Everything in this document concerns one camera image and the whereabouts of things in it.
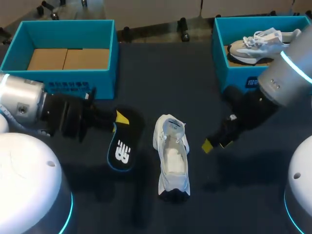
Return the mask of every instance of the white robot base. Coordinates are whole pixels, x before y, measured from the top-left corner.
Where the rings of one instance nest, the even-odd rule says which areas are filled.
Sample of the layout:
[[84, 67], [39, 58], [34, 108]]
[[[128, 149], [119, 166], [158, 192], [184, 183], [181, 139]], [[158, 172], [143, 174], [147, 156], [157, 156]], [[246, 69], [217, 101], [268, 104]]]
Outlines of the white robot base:
[[0, 233], [77, 233], [73, 195], [57, 157], [39, 139], [8, 129], [0, 115]]
[[294, 152], [284, 194], [284, 205], [292, 234], [312, 233], [312, 136]]

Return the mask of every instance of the black table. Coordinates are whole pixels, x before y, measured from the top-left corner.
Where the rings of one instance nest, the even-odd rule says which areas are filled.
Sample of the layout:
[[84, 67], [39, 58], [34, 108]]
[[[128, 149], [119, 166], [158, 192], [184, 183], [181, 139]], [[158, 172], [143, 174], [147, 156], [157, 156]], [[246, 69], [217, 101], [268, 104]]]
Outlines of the black table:
[[[106, 166], [110, 133], [90, 130], [82, 144], [40, 137], [67, 173], [77, 166], [72, 169], [77, 177], [69, 175], [69, 180], [79, 233], [287, 232], [283, 186], [293, 152], [312, 134], [310, 98], [280, 110], [228, 148], [206, 155], [201, 149], [205, 136], [229, 112], [220, 99], [210, 43], [120, 44], [117, 97], [98, 104], [105, 109], [127, 104], [142, 112], [146, 129], [133, 173], [115, 174]], [[152, 137], [162, 114], [186, 123], [191, 197], [182, 205], [157, 198], [160, 164]], [[102, 202], [92, 192], [99, 184], [105, 188]]]

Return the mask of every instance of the blue storage box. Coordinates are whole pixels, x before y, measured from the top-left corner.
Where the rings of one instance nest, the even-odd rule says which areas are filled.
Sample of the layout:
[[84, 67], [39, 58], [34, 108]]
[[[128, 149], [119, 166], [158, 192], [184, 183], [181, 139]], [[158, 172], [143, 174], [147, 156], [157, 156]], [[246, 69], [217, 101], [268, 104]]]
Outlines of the blue storage box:
[[282, 32], [292, 32], [297, 28], [304, 30], [309, 24], [306, 16], [216, 18], [212, 50], [220, 90], [223, 92], [228, 85], [235, 85], [243, 92], [255, 88], [257, 77], [268, 67], [230, 66], [224, 46], [242, 40], [243, 37], [253, 36], [256, 31], [265, 31], [273, 27]]
[[[109, 49], [107, 69], [27, 71], [35, 49]], [[97, 88], [96, 99], [113, 99], [118, 64], [118, 42], [113, 20], [23, 21], [0, 70], [40, 81], [49, 93], [84, 98]]]

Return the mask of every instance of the robotic arm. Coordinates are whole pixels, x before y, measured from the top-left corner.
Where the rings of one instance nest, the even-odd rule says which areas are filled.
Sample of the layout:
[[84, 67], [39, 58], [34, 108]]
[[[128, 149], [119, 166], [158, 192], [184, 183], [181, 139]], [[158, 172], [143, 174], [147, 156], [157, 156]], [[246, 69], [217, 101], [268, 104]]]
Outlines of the robotic arm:
[[117, 114], [96, 108], [95, 93], [85, 99], [53, 95], [44, 91], [43, 83], [0, 73], [0, 111], [18, 128], [32, 132], [37, 122], [45, 122], [47, 130], [36, 130], [39, 134], [53, 136], [59, 130], [64, 137], [83, 141], [90, 127], [111, 131]]
[[233, 86], [224, 90], [233, 113], [222, 121], [216, 134], [206, 137], [202, 146], [206, 153], [218, 145], [226, 147], [242, 132], [265, 122], [279, 107], [309, 94], [312, 90], [311, 41], [312, 26], [309, 26], [258, 77], [256, 90], [244, 95]]

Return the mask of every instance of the white sneaker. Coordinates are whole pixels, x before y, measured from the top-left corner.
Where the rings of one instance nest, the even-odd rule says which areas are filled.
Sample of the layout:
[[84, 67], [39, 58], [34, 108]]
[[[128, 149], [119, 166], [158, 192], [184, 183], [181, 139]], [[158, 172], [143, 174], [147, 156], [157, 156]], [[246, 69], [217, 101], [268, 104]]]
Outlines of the white sneaker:
[[282, 33], [274, 28], [255, 32], [253, 37], [244, 37], [229, 46], [230, 55], [246, 64], [256, 64], [260, 59], [275, 59], [300, 35], [299, 29]]
[[184, 125], [172, 115], [162, 115], [156, 122], [153, 147], [160, 158], [159, 195], [176, 189], [191, 194], [187, 162], [190, 148]]

